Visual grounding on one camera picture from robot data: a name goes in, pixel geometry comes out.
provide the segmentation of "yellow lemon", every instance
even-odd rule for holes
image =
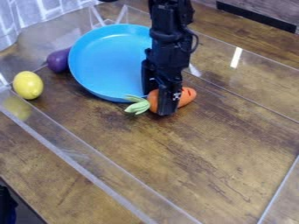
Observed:
[[[32,100],[43,93],[43,79],[36,73],[24,71],[14,77],[14,91],[26,99]]]
[[[3,106],[22,121],[26,121],[32,114],[31,106],[16,96],[10,96]]]

